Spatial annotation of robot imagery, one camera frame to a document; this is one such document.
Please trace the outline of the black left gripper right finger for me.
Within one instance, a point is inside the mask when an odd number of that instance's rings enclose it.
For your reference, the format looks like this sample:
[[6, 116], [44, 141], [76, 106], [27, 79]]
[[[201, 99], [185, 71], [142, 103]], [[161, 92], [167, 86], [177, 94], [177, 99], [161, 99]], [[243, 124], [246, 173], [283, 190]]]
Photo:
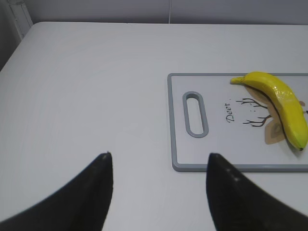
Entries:
[[308, 218], [258, 187], [222, 155], [206, 174], [209, 210], [218, 231], [306, 231]]

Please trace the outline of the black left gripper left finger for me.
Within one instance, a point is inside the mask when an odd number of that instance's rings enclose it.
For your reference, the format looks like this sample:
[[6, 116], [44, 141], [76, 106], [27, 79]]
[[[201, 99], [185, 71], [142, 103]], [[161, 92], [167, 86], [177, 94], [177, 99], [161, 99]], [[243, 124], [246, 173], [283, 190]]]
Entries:
[[113, 195], [110, 152], [98, 155], [58, 191], [0, 223], [2, 231], [101, 231]]

